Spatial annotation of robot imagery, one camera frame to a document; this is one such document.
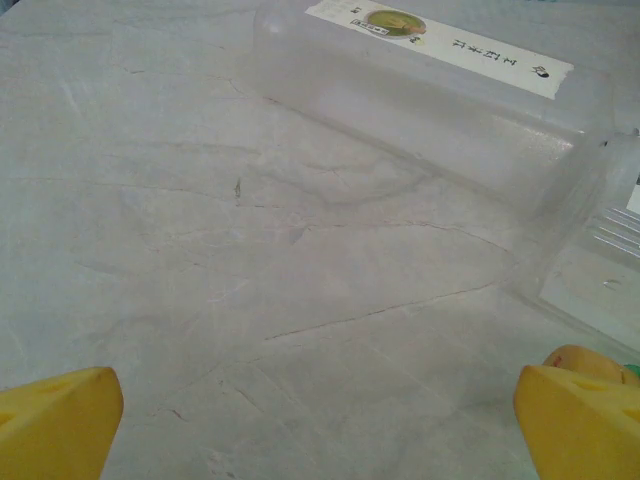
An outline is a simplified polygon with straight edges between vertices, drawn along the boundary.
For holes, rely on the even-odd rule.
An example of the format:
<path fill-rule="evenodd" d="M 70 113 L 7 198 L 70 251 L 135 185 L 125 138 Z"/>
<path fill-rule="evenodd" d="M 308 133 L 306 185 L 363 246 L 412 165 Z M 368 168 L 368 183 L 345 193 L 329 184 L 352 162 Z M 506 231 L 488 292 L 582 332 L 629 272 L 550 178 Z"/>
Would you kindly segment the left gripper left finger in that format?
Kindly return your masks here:
<path fill-rule="evenodd" d="M 98 479 L 124 399 L 116 372 L 92 367 L 1 392 L 3 479 Z"/>

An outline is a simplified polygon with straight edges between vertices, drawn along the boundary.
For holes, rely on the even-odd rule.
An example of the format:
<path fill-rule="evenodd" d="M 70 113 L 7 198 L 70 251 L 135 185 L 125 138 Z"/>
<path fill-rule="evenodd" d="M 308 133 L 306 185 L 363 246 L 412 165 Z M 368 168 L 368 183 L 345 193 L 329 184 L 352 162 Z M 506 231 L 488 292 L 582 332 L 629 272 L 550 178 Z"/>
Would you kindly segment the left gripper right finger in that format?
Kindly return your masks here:
<path fill-rule="evenodd" d="M 639 388 L 526 366 L 514 411 L 541 479 L 637 479 Z"/>

